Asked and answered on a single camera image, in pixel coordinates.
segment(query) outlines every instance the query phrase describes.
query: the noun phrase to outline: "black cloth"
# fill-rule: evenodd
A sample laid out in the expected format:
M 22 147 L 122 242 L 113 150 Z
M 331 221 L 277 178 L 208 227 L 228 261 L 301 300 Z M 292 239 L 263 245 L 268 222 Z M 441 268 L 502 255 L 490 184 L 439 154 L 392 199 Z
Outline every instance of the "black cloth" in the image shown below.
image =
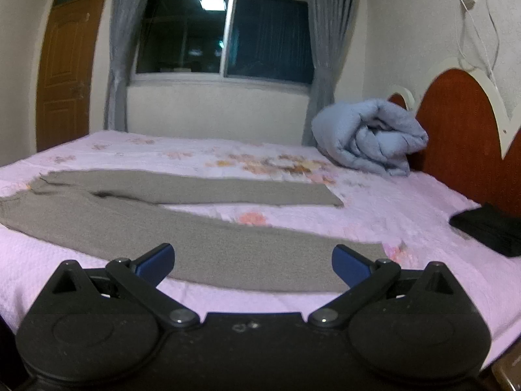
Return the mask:
M 451 217 L 449 224 L 506 257 L 521 256 L 521 219 L 491 204 Z

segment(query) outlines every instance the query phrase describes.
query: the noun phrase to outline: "window frame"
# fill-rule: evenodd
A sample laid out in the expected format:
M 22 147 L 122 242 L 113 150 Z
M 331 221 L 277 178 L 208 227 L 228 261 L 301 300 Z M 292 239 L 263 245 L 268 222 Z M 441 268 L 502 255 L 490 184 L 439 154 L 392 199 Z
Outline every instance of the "window frame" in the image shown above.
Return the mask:
M 295 91 L 298 93 L 309 93 L 309 84 L 300 82 L 291 82 L 289 80 L 271 80 L 268 78 L 230 78 L 227 77 L 228 57 L 230 53 L 230 36 L 233 27 L 233 18 L 235 16 L 236 0 L 228 0 L 228 7 L 226 10 L 225 28 L 223 34 L 223 44 L 219 73 L 182 73 L 182 72 L 156 72 L 156 73 L 137 73 L 137 57 L 139 57 L 139 49 L 141 42 L 137 44 L 134 63 L 132 66 L 131 84 L 137 84 L 141 81 L 168 81 L 168 82 L 195 82 L 195 83 L 225 83 L 237 84 L 250 87 L 260 88 L 280 88 L 283 90 Z

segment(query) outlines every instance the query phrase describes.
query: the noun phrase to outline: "window sill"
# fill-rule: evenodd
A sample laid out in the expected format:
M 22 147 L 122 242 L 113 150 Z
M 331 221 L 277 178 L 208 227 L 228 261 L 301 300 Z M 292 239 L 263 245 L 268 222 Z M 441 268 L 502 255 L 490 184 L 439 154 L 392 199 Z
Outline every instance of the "window sill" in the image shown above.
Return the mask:
M 257 80 L 252 78 L 223 78 L 215 73 L 139 73 L 133 75 L 130 81 L 130 86 L 169 86 L 172 84 L 239 86 L 302 95 L 309 95 L 310 88 L 308 84 L 295 82 Z

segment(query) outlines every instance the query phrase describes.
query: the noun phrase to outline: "rolled blue comforter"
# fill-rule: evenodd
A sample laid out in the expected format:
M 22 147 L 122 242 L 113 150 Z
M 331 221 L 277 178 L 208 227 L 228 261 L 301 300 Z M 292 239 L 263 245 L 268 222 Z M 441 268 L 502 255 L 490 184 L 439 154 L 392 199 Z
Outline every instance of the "rolled blue comforter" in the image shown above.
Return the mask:
M 407 154 L 423 150 L 428 136 L 414 116 L 383 99 L 336 103 L 313 119 L 319 149 L 339 164 L 378 175 L 407 176 Z

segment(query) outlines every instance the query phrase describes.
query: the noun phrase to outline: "door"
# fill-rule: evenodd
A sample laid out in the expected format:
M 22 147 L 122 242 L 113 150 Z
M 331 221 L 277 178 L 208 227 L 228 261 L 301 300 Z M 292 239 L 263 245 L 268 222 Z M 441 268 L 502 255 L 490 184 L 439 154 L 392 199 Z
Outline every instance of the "door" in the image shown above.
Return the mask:
M 36 91 L 38 151 L 89 133 L 92 64 L 103 2 L 72 0 L 50 12 Z

